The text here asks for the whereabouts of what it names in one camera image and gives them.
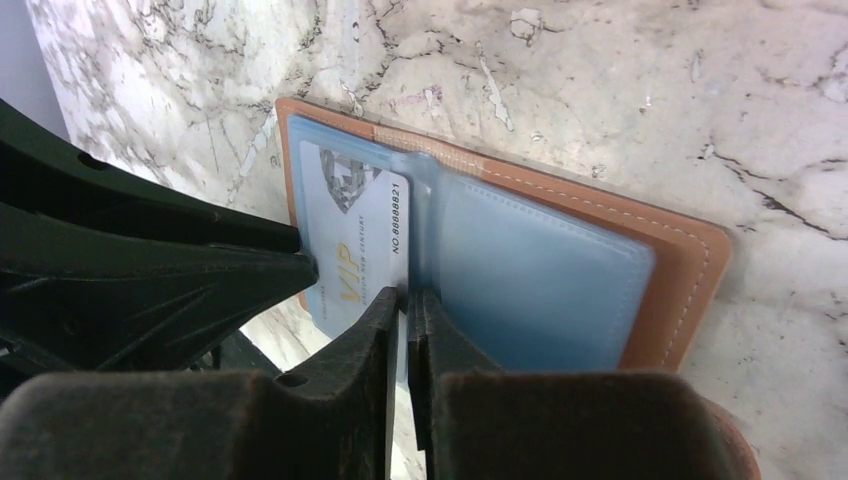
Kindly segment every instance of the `white marble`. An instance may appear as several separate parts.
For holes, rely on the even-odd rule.
[[[301,95],[724,225],[682,373],[764,478],[848,478],[845,0],[29,7],[73,142],[212,202],[286,220],[271,107]],[[293,302],[245,330],[283,368],[327,341]],[[405,422],[393,477],[422,478]]]

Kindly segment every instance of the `brown leather wallet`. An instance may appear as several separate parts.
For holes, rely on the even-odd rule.
[[[656,266],[619,368],[679,369],[730,261],[732,243],[719,226],[300,100],[281,98],[276,106],[294,225],[297,218],[288,162],[289,115],[300,115],[398,150],[428,153],[445,167],[653,247]]]

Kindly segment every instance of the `stitching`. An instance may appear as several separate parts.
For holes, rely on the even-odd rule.
[[[427,151],[427,153],[434,153],[434,149],[432,147],[421,145],[419,142],[413,142],[413,141],[409,141],[409,140],[400,138],[398,136],[392,135],[392,133],[390,133],[390,132],[387,132],[387,133],[385,133],[381,136],[385,136],[386,138],[388,138],[390,140],[394,140],[395,142],[398,142],[401,145],[403,145],[405,148],[414,147],[416,149],[425,150],[425,151]],[[666,364],[666,362],[668,361],[668,356],[671,354],[671,349],[672,349],[672,347],[674,347],[674,343],[677,340],[677,335],[680,333],[680,329],[683,327],[683,322],[686,320],[686,316],[689,314],[689,308],[692,306],[692,301],[695,299],[695,296],[696,296],[696,294],[698,293],[698,290],[701,287],[701,281],[703,281],[704,275],[707,272],[707,267],[710,264],[710,247],[709,247],[709,245],[707,245],[707,242],[705,242],[704,239],[695,235],[694,233],[688,232],[686,230],[683,230],[683,229],[680,229],[680,228],[677,228],[677,227],[672,227],[671,225],[667,225],[665,223],[657,222],[656,220],[650,220],[650,219],[647,219],[647,218],[639,216],[639,215],[633,215],[630,212],[623,212],[623,211],[618,210],[616,208],[609,207],[609,206],[603,205],[601,203],[592,202],[590,200],[585,200],[585,199],[582,199],[580,197],[576,197],[574,195],[570,195],[570,194],[565,193],[565,192],[552,190],[550,188],[546,188],[546,187],[543,187],[541,185],[536,185],[535,183],[529,182],[527,180],[522,180],[520,178],[515,178],[515,177],[511,177],[509,175],[503,175],[503,174],[498,173],[498,172],[493,172],[493,171],[488,170],[486,168],[482,168],[475,163],[468,162],[466,160],[460,159],[460,158],[452,155],[451,153],[445,153],[445,152],[438,152],[438,153],[441,156],[447,157],[452,162],[457,162],[457,163],[460,163],[460,164],[463,164],[463,165],[470,166],[472,168],[477,168],[477,169],[482,170],[486,173],[492,174],[496,177],[501,177],[501,178],[510,180],[512,182],[515,182],[515,183],[523,183],[523,184],[529,185],[529,186],[531,186],[531,187],[533,187],[537,190],[543,190],[543,191],[546,191],[548,193],[553,193],[553,194],[561,196],[561,197],[566,197],[566,198],[573,200],[573,201],[576,201],[576,202],[582,202],[584,204],[591,205],[593,207],[602,208],[602,209],[608,210],[610,212],[616,213],[618,215],[635,218],[639,221],[647,222],[647,223],[650,223],[651,225],[659,226],[659,227],[662,227],[662,228],[665,228],[665,229],[669,229],[673,232],[676,232],[676,233],[679,233],[679,234],[682,234],[682,235],[686,235],[687,237],[693,238],[693,239],[697,240],[698,242],[700,242],[701,246],[704,247],[704,260],[701,264],[701,271],[698,273],[698,278],[695,280],[695,284],[692,286],[692,291],[689,293],[689,297],[686,299],[686,304],[683,306],[683,312],[680,314],[680,318],[677,321],[677,326],[674,328],[674,333],[672,334],[671,340],[669,341],[668,346],[666,347],[665,354],[663,355],[663,359],[662,359],[662,365]]]
[[[343,126],[343,125],[340,125],[339,123],[334,122],[332,120],[326,120],[326,119],[320,119],[319,120],[319,119],[315,118],[314,116],[312,116],[308,113],[297,112],[289,106],[282,106],[281,109],[285,110],[289,113],[292,113],[292,114],[303,115],[305,117],[311,118],[312,120],[328,124],[330,126],[336,127],[336,128],[343,130],[343,131],[344,130],[346,130],[348,132],[352,131],[352,132],[355,132],[355,133],[357,133],[361,136],[369,136],[370,135],[369,129],[364,129],[364,130],[360,129],[355,124],[353,126],[350,126],[350,125]],[[373,132],[373,133],[374,133],[374,137],[378,136],[378,132]],[[677,335],[680,333],[680,329],[683,327],[683,322],[686,320],[686,316],[689,314],[689,309],[692,306],[692,302],[694,301],[695,296],[697,295],[698,290],[701,287],[701,281],[703,281],[704,275],[707,272],[707,267],[709,266],[710,261],[711,261],[711,259],[710,259],[710,246],[707,244],[707,242],[704,241],[704,239],[695,235],[694,233],[688,232],[686,230],[683,230],[683,229],[680,229],[680,228],[677,228],[677,227],[672,227],[671,225],[667,225],[665,223],[657,222],[656,220],[650,220],[650,219],[647,219],[647,218],[639,216],[639,215],[633,215],[630,212],[624,212],[624,211],[618,210],[616,208],[609,207],[609,206],[603,205],[601,203],[592,202],[590,200],[582,199],[580,197],[576,197],[574,195],[571,195],[571,194],[568,194],[568,193],[565,193],[565,192],[562,192],[562,191],[552,190],[550,188],[543,187],[541,185],[536,185],[535,183],[529,182],[527,180],[522,180],[520,178],[515,178],[515,177],[511,177],[509,175],[503,175],[501,173],[493,172],[491,170],[488,170],[486,168],[481,167],[480,164],[477,163],[477,162],[469,162],[468,160],[464,160],[462,158],[459,158],[458,156],[456,156],[456,155],[454,155],[450,152],[444,152],[444,151],[436,152],[433,147],[423,145],[420,142],[414,142],[414,141],[410,141],[410,140],[407,140],[407,139],[404,139],[404,138],[400,138],[399,136],[393,135],[391,132],[379,134],[379,136],[381,138],[385,137],[389,140],[393,140],[393,141],[395,141],[399,144],[398,146],[401,146],[403,148],[415,148],[415,149],[419,149],[419,150],[424,150],[426,153],[429,153],[429,154],[432,154],[433,156],[435,156],[436,159],[441,161],[442,163],[444,163],[444,161],[440,157],[447,158],[452,163],[454,163],[454,165],[453,165],[454,168],[458,168],[456,166],[456,164],[464,165],[466,167],[470,167],[472,169],[472,171],[473,170],[483,171],[483,172],[489,173],[491,175],[494,175],[496,177],[501,177],[501,178],[504,178],[506,180],[509,180],[509,181],[512,181],[512,182],[515,182],[515,183],[523,183],[523,184],[531,186],[531,187],[533,187],[537,190],[542,190],[542,191],[545,191],[545,192],[548,192],[548,193],[552,193],[554,195],[565,197],[565,198],[568,198],[569,200],[572,200],[572,201],[575,201],[575,202],[582,202],[586,205],[591,205],[591,206],[596,207],[596,208],[602,208],[602,209],[605,209],[607,211],[613,212],[613,213],[618,214],[618,215],[635,218],[636,220],[639,220],[641,222],[646,222],[646,223],[649,223],[649,224],[654,225],[654,226],[659,226],[659,227],[662,227],[664,229],[671,230],[675,233],[685,235],[689,238],[693,238],[693,239],[697,240],[698,242],[700,242],[701,246],[704,247],[704,260],[701,264],[701,271],[698,273],[698,278],[695,280],[695,284],[692,286],[692,291],[689,293],[689,297],[686,299],[686,304],[683,306],[683,311],[681,312],[680,318],[677,321],[677,326],[675,327],[674,333],[671,336],[671,340],[669,341],[668,346],[666,347],[665,354],[663,355],[663,359],[662,359],[662,362],[661,362],[662,365],[666,364],[666,361],[668,360],[668,356],[671,354],[671,349],[672,349],[672,347],[674,347],[674,344],[677,340]]]

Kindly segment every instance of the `wallet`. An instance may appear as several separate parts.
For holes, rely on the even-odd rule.
[[[299,100],[279,99],[276,107],[292,224],[297,225],[298,219],[293,142],[304,135],[335,135],[344,137],[342,143],[348,145],[356,143],[353,138],[373,145],[383,158],[383,163],[375,166],[409,178],[413,203],[424,206],[418,207],[425,213],[413,218],[410,229],[410,282],[413,286],[416,281],[432,282],[457,326],[505,368],[536,369],[541,365],[542,369],[558,369],[563,362],[578,369],[612,368],[615,363],[619,368],[679,368],[730,259],[732,245],[720,227]],[[421,182],[427,188],[415,187]],[[422,191],[430,192],[431,198],[416,200],[415,192]],[[500,219],[501,227],[509,224],[513,228],[504,235],[495,219]],[[441,233],[445,227],[450,235]],[[519,238],[516,231],[525,233]],[[535,252],[534,246],[522,243],[521,238],[554,246],[554,251]],[[486,246],[462,246],[468,242]],[[425,259],[418,258],[416,251],[424,252]],[[494,268],[492,262],[479,254],[496,251],[504,258],[535,262],[529,269],[526,263],[517,264],[517,268],[533,272],[533,278],[518,280],[515,275],[487,272]],[[546,258],[556,261],[546,263]],[[594,263],[581,264],[581,258]],[[548,264],[557,268],[545,268]],[[488,292],[478,288],[481,280]],[[585,302],[574,308],[567,300],[552,301],[557,297],[552,286],[580,287],[581,282],[593,281],[597,282],[593,288],[586,290],[584,285],[584,290],[578,291],[607,296],[606,301],[592,303],[594,309],[579,311]],[[598,288],[600,285],[609,288]],[[527,329],[511,328],[515,325],[508,321],[528,316],[534,321],[548,319],[543,326],[550,329],[563,316],[579,318],[581,314],[591,320],[587,324],[591,328],[577,329],[577,343],[560,343],[560,350],[576,352],[571,358],[549,358],[544,353],[556,350],[544,341],[567,339],[522,336]],[[490,324],[485,325],[481,318]],[[569,334],[574,332],[572,325]],[[508,351],[501,351],[505,338],[512,344]],[[534,348],[533,343],[540,341],[543,343]],[[515,354],[516,344],[522,355]],[[598,348],[587,352],[587,345]]]
[[[363,250],[351,264],[372,274],[375,261],[384,265],[381,253],[396,258],[388,220],[372,217],[400,197],[398,211],[408,205],[408,214],[398,214],[408,224],[399,227],[408,228],[408,279],[383,277],[388,286],[435,291],[454,325],[507,370],[616,368],[653,270],[650,247],[444,168],[429,154],[399,152],[302,116],[287,124],[290,145],[298,146],[286,156],[296,218],[308,220],[299,224],[302,248],[328,275],[306,292],[307,306],[321,305],[313,321],[324,333],[339,336],[374,293],[373,275],[366,280],[362,267],[354,290],[363,301],[343,300],[352,290],[336,291],[339,263],[326,253],[359,240]],[[387,181],[387,171],[399,177]],[[390,193],[401,178],[408,200],[403,187]],[[359,219],[354,231],[342,225],[348,218]]]

